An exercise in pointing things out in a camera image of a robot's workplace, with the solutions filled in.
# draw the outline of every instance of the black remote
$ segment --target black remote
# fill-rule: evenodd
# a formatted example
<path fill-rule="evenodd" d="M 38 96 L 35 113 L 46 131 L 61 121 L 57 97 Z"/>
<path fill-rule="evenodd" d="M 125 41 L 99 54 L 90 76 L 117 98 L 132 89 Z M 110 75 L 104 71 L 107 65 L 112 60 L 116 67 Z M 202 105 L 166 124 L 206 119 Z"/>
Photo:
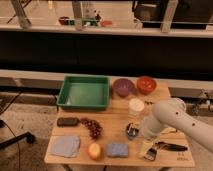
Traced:
<path fill-rule="evenodd" d="M 57 120 L 58 126 L 77 126 L 78 123 L 79 123 L 79 119 L 76 117 L 58 118 Z"/>

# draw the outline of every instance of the gray towel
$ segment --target gray towel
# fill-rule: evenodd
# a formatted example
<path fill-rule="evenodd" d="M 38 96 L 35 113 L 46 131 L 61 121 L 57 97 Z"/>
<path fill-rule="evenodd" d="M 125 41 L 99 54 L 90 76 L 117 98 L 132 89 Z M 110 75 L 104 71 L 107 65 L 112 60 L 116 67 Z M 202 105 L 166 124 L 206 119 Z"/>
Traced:
<path fill-rule="evenodd" d="M 50 154 L 62 157 L 76 157 L 79 146 L 79 136 L 60 136 L 53 142 Z"/>
<path fill-rule="evenodd" d="M 108 157 L 127 157 L 128 145 L 123 143 L 111 143 L 107 147 Z"/>

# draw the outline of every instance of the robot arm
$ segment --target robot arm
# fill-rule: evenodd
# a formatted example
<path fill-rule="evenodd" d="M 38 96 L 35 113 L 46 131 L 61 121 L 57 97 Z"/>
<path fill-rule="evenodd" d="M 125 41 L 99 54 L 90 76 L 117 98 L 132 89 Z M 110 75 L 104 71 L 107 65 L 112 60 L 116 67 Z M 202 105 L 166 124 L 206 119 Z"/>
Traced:
<path fill-rule="evenodd" d="M 186 105 L 181 99 L 159 101 L 153 105 L 152 114 L 142 120 L 140 133 L 146 139 L 153 139 L 168 125 L 213 152 L 213 126 L 194 119 L 185 111 Z"/>

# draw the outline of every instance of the knife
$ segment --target knife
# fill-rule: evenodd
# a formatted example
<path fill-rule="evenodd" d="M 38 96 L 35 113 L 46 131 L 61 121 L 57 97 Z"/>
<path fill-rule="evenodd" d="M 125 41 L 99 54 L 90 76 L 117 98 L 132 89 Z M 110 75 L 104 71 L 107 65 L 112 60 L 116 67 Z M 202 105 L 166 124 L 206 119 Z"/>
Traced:
<path fill-rule="evenodd" d="M 157 142 L 156 145 L 158 146 L 158 149 L 165 149 L 168 151 L 186 151 L 186 150 L 188 150 L 188 148 L 186 146 L 172 144 L 172 143 L 166 143 L 163 141 Z"/>

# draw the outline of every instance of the white cup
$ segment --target white cup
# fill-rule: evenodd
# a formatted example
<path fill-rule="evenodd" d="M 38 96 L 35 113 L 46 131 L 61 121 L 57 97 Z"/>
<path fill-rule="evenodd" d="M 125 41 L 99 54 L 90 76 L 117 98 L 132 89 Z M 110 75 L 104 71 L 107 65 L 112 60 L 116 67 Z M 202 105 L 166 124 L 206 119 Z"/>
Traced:
<path fill-rule="evenodd" d="M 144 109 L 144 102 L 139 98 L 133 98 L 129 101 L 129 114 L 138 116 Z"/>

